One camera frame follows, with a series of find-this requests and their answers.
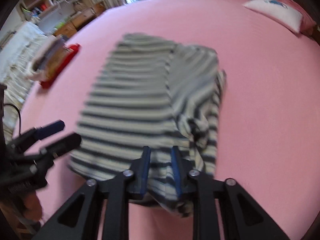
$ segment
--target black cable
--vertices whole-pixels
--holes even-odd
[[[19,116],[19,136],[21,136],[21,115],[20,115],[19,109],[15,105],[9,104],[9,103],[4,104],[4,106],[12,106],[18,112],[18,116]]]

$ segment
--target bed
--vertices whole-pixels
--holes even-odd
[[[320,47],[244,2],[144,0],[108,10],[68,41],[82,50],[51,89],[32,88],[22,130],[58,119],[66,129],[31,151],[76,129],[92,83],[125,33],[207,46],[228,75],[216,179],[235,178],[291,240],[301,239],[320,211]],[[55,161],[48,187],[37,193],[46,219],[84,183],[68,158]],[[130,204],[129,220],[130,240],[192,239],[192,218],[161,208]]]

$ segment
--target clothing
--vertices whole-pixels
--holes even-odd
[[[214,175],[224,79],[212,49],[125,35],[85,103],[77,129],[83,141],[71,154],[71,169],[111,179],[149,146],[149,193],[188,215],[190,206],[177,199],[170,151],[178,146],[196,169]]]

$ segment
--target white pillow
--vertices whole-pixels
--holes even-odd
[[[300,33],[302,14],[284,3],[276,0],[251,0],[244,7],[275,20],[293,33]]]

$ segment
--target pillow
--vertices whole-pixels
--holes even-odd
[[[305,32],[313,28],[314,26],[316,26],[316,22],[311,18],[311,16],[295,1],[293,0],[277,0],[277,1],[284,3],[293,9],[296,9],[298,12],[302,14],[302,23],[300,27],[300,32]]]
[[[275,20],[293,33],[300,33],[302,14],[284,3],[276,0],[251,0],[244,7]]]

